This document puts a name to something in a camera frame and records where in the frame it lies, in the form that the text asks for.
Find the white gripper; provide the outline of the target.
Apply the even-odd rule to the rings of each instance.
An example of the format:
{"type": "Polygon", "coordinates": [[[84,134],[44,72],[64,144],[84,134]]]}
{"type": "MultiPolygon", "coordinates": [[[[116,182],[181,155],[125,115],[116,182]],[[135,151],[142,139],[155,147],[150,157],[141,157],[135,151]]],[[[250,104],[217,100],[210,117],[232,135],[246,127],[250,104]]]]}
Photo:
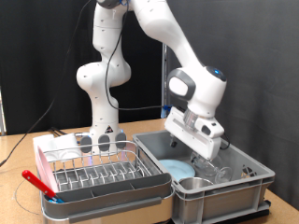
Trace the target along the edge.
{"type": "MultiPolygon", "coordinates": [[[[204,159],[210,161],[218,155],[224,129],[215,118],[201,118],[190,109],[181,112],[173,106],[164,127],[204,159]]],[[[170,147],[176,147],[177,144],[171,138],[170,147]]]]}

